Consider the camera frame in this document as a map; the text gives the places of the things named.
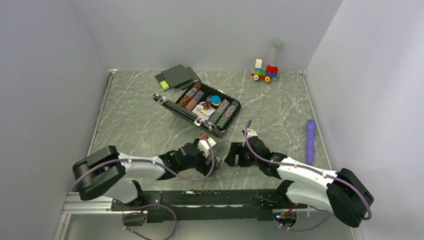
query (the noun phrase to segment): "metal frame edge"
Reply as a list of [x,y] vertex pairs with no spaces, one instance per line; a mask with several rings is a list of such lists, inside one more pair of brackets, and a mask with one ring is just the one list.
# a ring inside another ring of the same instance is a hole
[[331,162],[330,162],[329,154],[327,152],[326,144],[324,143],[323,135],[321,134],[321,129],[320,129],[320,125],[318,124],[317,115],[315,115],[314,106],[312,105],[311,97],[309,96],[308,88],[306,87],[305,71],[300,71],[300,77],[302,78],[302,82],[303,82],[303,86],[304,86],[305,91],[306,91],[307,99],[309,100],[309,105],[310,105],[310,108],[312,109],[313,118],[315,119],[315,122],[316,122],[316,128],[318,129],[319,138],[321,139],[322,147],[324,148],[324,153],[325,153],[325,157],[327,158],[328,166],[329,166],[330,170],[332,170],[333,168],[331,166]]
[[[109,69],[110,75],[107,81],[106,89],[104,90],[103,98],[101,100],[100,108],[98,111],[97,120],[95,122],[94,131],[91,136],[90,145],[88,146],[86,156],[91,154],[94,140],[96,138],[97,129],[99,128],[100,118],[102,117],[103,108],[105,107],[106,98],[108,97],[109,89],[111,88],[112,80],[118,71],[117,69]],[[71,219],[71,213],[66,212],[67,203],[69,202],[70,192],[66,195],[65,202],[63,203],[62,212],[60,214],[59,222],[57,223],[56,231],[53,236],[53,240],[64,240],[66,232],[68,230],[69,221]]]

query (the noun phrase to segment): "small red part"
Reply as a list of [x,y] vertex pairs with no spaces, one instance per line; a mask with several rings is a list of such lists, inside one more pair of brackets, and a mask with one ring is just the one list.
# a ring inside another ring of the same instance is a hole
[[266,66],[266,70],[265,71],[267,73],[270,73],[270,74],[278,74],[278,67],[268,65],[268,66]]

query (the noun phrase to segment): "lego toy vehicle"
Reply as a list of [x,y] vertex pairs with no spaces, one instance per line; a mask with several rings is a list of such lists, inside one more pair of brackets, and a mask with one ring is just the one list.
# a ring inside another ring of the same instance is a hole
[[256,64],[254,65],[254,72],[250,75],[253,76],[254,80],[263,79],[265,82],[271,81],[271,78],[277,77],[278,73],[278,67],[277,66],[271,66],[270,64],[266,66],[265,70],[261,69],[262,67],[262,59],[256,59]]
[[263,79],[265,80],[265,82],[270,82],[271,78],[277,77],[278,74],[278,67],[276,65],[276,60],[277,60],[277,53],[279,48],[281,47],[282,42],[280,39],[276,39],[275,43],[274,43],[274,47],[275,47],[275,51],[274,51],[274,62],[273,64],[269,64],[266,66],[265,70],[262,70],[262,59],[256,59],[256,63],[254,65],[254,71],[252,74],[253,79],[254,80],[259,80],[259,79]]

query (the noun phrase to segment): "case latch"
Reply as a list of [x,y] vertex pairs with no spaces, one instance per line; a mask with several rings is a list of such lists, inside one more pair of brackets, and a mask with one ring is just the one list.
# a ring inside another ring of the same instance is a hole
[[163,96],[163,97],[159,98],[159,100],[157,100],[157,103],[160,104],[160,105],[162,105],[166,101],[167,101],[167,98]]
[[203,118],[201,118],[201,117],[198,117],[198,118],[196,118],[196,120],[194,120],[194,125],[196,125],[196,126],[200,126],[200,125],[202,125],[202,123],[204,122],[205,120],[203,119]]

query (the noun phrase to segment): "white lego brick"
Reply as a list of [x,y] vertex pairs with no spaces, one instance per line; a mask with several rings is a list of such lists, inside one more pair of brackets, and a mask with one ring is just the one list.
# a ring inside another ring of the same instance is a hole
[[262,68],[262,59],[256,59],[255,68]]

